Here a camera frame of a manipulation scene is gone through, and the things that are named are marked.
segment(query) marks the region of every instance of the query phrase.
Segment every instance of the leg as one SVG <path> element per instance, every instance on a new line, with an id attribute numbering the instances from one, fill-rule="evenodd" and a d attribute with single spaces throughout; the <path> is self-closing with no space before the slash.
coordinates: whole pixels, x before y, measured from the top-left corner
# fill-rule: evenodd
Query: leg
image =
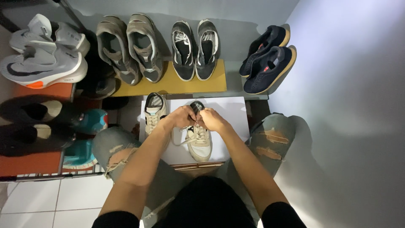
<path id="1" fill-rule="evenodd" d="M 295 124 L 292 119 L 281 114 L 272 114 L 253 127 L 247 144 L 264 168 L 274 176 L 284 160 L 294 137 Z M 259 221 L 259 215 L 252 199 L 239 178 L 231 159 L 218 169 L 216 176 L 223 179 L 235 190 L 246 204 L 254 221 Z"/>
<path id="2" fill-rule="evenodd" d="M 92 152 L 99 164 L 108 171 L 107 178 L 117 180 L 127 163 L 136 153 L 141 143 L 134 135 L 122 128 L 107 128 L 93 140 Z M 149 187 L 142 218 L 145 228 L 152 227 L 160 217 L 160 212 L 174 196 L 190 181 L 185 174 L 175 171 L 160 160 L 155 178 Z"/>

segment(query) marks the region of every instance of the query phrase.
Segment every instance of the nike logo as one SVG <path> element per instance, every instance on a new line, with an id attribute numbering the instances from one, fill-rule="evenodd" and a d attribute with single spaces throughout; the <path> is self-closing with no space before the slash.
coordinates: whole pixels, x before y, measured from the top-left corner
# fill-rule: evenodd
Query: nike logo
<path id="1" fill-rule="evenodd" d="M 7 71 L 14 76 L 30 76 L 30 75 L 37 75 L 43 72 L 48 72 L 48 71 L 34 71 L 34 72 L 18 72 L 15 71 L 11 68 L 11 65 L 13 65 L 15 62 L 7 64 Z"/>

